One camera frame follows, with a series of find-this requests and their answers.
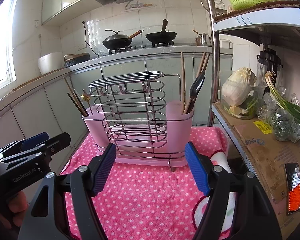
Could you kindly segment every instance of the finger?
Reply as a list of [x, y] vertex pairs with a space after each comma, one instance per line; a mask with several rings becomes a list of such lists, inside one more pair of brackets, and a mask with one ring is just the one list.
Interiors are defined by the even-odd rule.
[[20, 191], [18, 195], [8, 203], [9, 209], [13, 213], [19, 213], [26, 210], [27, 205], [26, 195], [22, 191]]
[[17, 227], [21, 227], [22, 221], [24, 219], [26, 215], [26, 210], [18, 213], [15, 215], [15, 217], [13, 218], [13, 223], [17, 226]]
[[3, 215], [0, 214], [0, 221], [4, 225], [5, 228], [11, 229], [11, 224], [9, 223], [8, 220], [6, 220]]

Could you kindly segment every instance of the black ladle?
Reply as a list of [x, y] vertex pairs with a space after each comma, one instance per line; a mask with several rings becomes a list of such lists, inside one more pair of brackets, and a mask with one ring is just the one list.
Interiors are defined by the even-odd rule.
[[190, 100], [187, 102], [184, 114], [191, 113], [192, 109], [194, 108], [195, 100], [197, 99], [200, 89], [202, 88], [205, 77], [206, 77], [206, 72], [202, 71], [193, 82], [190, 88]]

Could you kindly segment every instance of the shelf post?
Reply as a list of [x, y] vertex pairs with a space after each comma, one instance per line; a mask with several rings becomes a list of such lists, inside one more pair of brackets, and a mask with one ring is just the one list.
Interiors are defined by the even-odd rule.
[[219, 77], [218, 71], [220, 69], [220, 41], [219, 41], [219, 32], [214, 31], [213, 19], [217, 16], [216, 5], [214, 0], [207, 0], [209, 7], [209, 16], [210, 16], [210, 28], [212, 35], [212, 88], [211, 88], [211, 97], [210, 97], [210, 108], [209, 108], [209, 117], [207, 126], [213, 126], [214, 123], [214, 114], [212, 112], [212, 103], [217, 100], [218, 97], [218, 87], [219, 87]]

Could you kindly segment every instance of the yellow sticker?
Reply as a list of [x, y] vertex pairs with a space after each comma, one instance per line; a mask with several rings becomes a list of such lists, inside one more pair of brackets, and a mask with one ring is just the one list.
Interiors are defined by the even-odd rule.
[[253, 122], [264, 134], [272, 133], [270, 126], [262, 121]]

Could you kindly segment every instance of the metal hook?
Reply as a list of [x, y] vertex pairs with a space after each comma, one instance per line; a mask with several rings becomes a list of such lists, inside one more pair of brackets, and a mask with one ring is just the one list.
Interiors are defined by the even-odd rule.
[[144, 82], [142, 82], [142, 89], [144, 92], [149, 92], [149, 85], [148, 82], [145, 84]]
[[123, 90], [122, 90], [122, 85], [119, 85], [118, 87], [122, 94], [125, 94], [127, 92], [127, 83], [126, 82], [124, 83]]
[[107, 85], [107, 86], [106, 86], [106, 91], [105, 91], [105, 92], [102, 91], [102, 88], [98, 88], [98, 89], [99, 89], [99, 91], [100, 91], [100, 94], [103, 95], [103, 96], [105, 96], [105, 95], [108, 93], [108, 88], [109, 88], [109, 86]]

